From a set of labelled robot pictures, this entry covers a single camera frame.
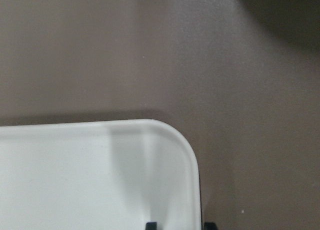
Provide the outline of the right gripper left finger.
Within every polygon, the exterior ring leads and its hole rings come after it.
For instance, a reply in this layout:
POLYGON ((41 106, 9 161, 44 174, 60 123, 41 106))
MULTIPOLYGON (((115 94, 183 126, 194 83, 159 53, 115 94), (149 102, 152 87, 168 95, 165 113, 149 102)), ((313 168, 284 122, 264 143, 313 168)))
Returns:
POLYGON ((147 222, 145 230, 157 230, 157 222, 147 222))

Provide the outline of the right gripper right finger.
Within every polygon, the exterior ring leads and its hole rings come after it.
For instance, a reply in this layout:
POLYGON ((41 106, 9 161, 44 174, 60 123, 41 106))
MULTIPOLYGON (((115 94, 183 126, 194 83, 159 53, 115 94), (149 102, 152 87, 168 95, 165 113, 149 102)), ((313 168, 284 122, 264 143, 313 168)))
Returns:
POLYGON ((217 230, 217 225, 214 222, 205 222, 203 225, 204 230, 217 230))

